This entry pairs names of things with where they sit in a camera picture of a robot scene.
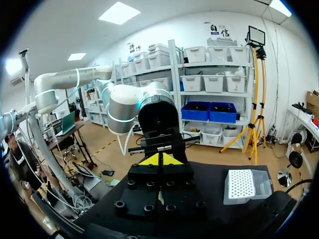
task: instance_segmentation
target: metal stand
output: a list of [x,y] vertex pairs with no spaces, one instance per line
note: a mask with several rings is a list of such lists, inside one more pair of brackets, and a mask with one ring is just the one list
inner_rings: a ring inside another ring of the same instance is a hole
[[[252,158],[253,154],[255,154],[255,165],[257,165],[257,139],[259,138],[261,124],[263,125],[263,138],[264,138],[264,148],[266,147],[266,126],[265,126],[265,119],[264,119],[264,106],[266,100],[266,71],[265,71],[265,57],[266,54],[262,47],[260,47],[260,51],[256,52],[256,46],[253,45],[253,55],[254,55],[254,65],[255,65],[255,77],[256,77],[256,86],[255,86],[255,97],[253,102],[253,115],[252,120],[255,118],[256,115],[256,108],[257,108],[257,99],[258,99],[258,85],[259,85],[259,76],[258,76],[258,63],[257,59],[261,59],[262,63],[262,71],[263,71],[263,98],[261,105],[261,112],[260,115],[257,116],[255,121],[252,121],[250,124],[246,126],[246,128],[236,137],[233,141],[231,141],[228,145],[226,145],[223,149],[219,152],[222,153],[225,151],[229,146],[235,143],[241,136],[243,136],[247,130],[249,130],[248,140],[246,141],[244,147],[244,153],[247,152],[247,148],[249,144],[253,145],[253,149],[250,151],[249,160]],[[258,123],[257,132],[255,131],[255,125]]]
[[277,179],[281,186],[288,188],[293,181],[291,173],[287,169],[282,169],[277,173]]

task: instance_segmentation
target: office chair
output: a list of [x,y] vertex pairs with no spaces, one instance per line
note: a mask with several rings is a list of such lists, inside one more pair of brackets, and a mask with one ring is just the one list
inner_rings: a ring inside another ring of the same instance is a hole
[[[291,140],[292,149],[293,149],[293,144],[301,143],[301,142],[302,142],[301,134],[295,133]],[[277,174],[278,182],[283,187],[289,187],[293,180],[289,167],[293,166],[294,168],[300,168],[303,164],[303,157],[301,156],[299,152],[291,151],[289,154],[289,162],[290,164],[287,166],[287,169],[281,169]]]
[[65,153],[63,154],[64,162],[66,162],[66,158],[67,158],[68,154],[71,154],[73,156],[73,158],[76,160],[77,157],[74,154],[74,151],[75,150],[80,151],[79,149],[74,147],[74,139],[71,136],[62,140],[62,142],[59,143],[59,148],[61,151],[66,150]]

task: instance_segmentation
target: white storage box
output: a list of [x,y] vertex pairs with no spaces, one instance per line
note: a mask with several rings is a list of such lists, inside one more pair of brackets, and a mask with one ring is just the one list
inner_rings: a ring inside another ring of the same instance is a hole
[[206,92],[223,92],[224,76],[203,75]]
[[226,90],[233,93],[244,93],[245,79],[244,76],[226,76]]
[[252,200],[256,199],[266,199],[271,194],[271,184],[272,181],[268,177],[268,173],[266,171],[259,170],[251,170],[254,178],[254,186],[255,186],[255,196],[252,197]]
[[123,64],[123,70],[125,75],[131,75],[136,72],[135,63],[129,62]]
[[185,125],[185,127],[183,129],[183,133],[185,133],[183,135],[183,137],[184,138],[190,138],[190,136],[191,137],[200,136],[200,138],[201,138],[200,134],[201,134],[201,131],[202,131],[203,127],[204,127],[204,125],[202,123],[189,122],[187,125]]
[[164,85],[166,85],[168,91],[173,90],[173,82],[172,82],[170,77],[163,77],[163,78],[159,78],[159,79],[154,79],[153,81],[163,83]]
[[184,91],[201,91],[203,89],[202,75],[181,76]]
[[100,104],[100,109],[101,109],[101,112],[105,112],[105,106],[103,103]]
[[248,64],[248,48],[245,46],[229,46],[231,58],[234,64]]
[[233,125],[231,127],[232,128],[236,128],[236,129],[226,129],[227,126],[223,126],[222,141],[223,141],[224,145],[229,144],[239,134],[239,128],[238,127],[233,126]]
[[103,124],[108,125],[108,118],[106,116],[102,117]]
[[250,169],[228,170],[224,205],[245,204],[255,195],[254,179]]
[[185,52],[187,54],[189,63],[206,61],[206,47],[204,46],[186,48]]
[[208,52],[210,54],[210,60],[214,63],[224,63],[227,62],[228,47],[226,46],[209,46]]
[[150,63],[148,58],[142,58],[140,60],[136,60],[135,62],[136,72],[146,71],[150,68]]
[[141,51],[141,52],[135,53],[133,55],[134,61],[141,60],[143,58],[147,58],[148,56],[149,56],[149,53],[147,51]]
[[164,51],[157,51],[154,54],[150,53],[150,56],[148,57],[148,59],[149,59],[151,69],[170,65],[169,55],[166,54]]
[[129,83],[128,85],[135,86],[135,87],[140,87],[140,83],[139,82],[132,82],[132,83]]
[[90,104],[89,105],[89,110],[92,110],[92,111],[100,111],[98,105],[95,103],[95,104]]
[[148,86],[152,82],[153,82],[153,80],[140,81],[140,87]]
[[169,53],[169,48],[168,46],[164,45],[164,44],[152,44],[152,45],[149,45],[149,51],[157,51],[157,50],[160,50],[160,51],[164,51],[164,52],[167,52]]
[[98,94],[96,92],[89,93],[89,96],[90,96],[91,100],[97,100],[98,99]]
[[221,137],[222,128],[219,124],[207,124],[202,131],[203,143],[209,145],[218,144]]

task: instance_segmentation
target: wooden floor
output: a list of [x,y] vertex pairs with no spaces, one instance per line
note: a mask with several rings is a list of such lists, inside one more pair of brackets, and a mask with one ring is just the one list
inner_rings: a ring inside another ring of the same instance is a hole
[[[98,165],[94,168],[94,172],[100,175],[103,170],[115,170],[112,177],[102,176],[105,181],[111,181],[112,179],[121,180],[129,170],[133,163],[137,163],[142,159],[142,155],[130,156],[127,154],[125,157],[122,155],[119,148],[117,138],[109,132],[107,128],[103,128],[100,125],[86,122],[84,127],[80,129],[82,136],[88,145],[91,154],[94,155],[93,160]],[[140,135],[133,135],[129,142],[129,147],[136,147],[136,140]],[[239,149],[227,149],[223,153],[219,153],[220,148],[192,145],[186,150],[186,156],[189,161],[195,161],[206,164],[223,164],[223,165],[253,165],[254,161],[248,160],[248,154],[241,153]],[[283,188],[277,181],[277,173],[280,169],[286,168],[289,161],[285,155],[287,147],[285,145],[276,144],[274,150],[262,146],[258,147],[258,165],[267,165],[271,179],[273,182],[274,190],[286,191],[287,188]],[[313,172],[315,171],[318,159],[319,151],[312,154],[309,153],[308,149],[304,147],[305,155],[312,166]],[[81,153],[76,153],[79,162],[83,159]],[[300,168],[301,176],[303,179],[310,178],[306,164],[304,163]],[[291,174],[293,177],[293,184],[301,180],[299,172],[297,169],[292,168]],[[302,195],[302,186],[299,186],[291,191],[291,196],[295,199],[299,199]]]

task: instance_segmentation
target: white wall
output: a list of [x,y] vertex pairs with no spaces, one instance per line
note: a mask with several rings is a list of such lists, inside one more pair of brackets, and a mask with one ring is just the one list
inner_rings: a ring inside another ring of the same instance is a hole
[[[266,126],[274,123],[271,121],[276,101],[277,67],[276,55],[278,54],[278,91],[279,103],[276,128],[279,129],[285,117],[288,105],[296,102],[306,102],[306,91],[319,90],[317,59],[311,48],[289,30],[263,20],[256,16],[233,12],[207,12],[185,15],[153,25],[107,48],[89,65],[111,65],[112,60],[118,62],[119,57],[125,61],[129,56],[128,43],[140,45],[146,50],[150,44],[163,43],[174,39],[177,46],[207,46],[210,35],[210,24],[225,25],[233,40],[245,45],[248,26],[254,26],[266,32],[266,75],[267,92],[265,104]],[[259,77],[262,79],[261,65]],[[261,101],[262,87],[259,88],[258,102]]]

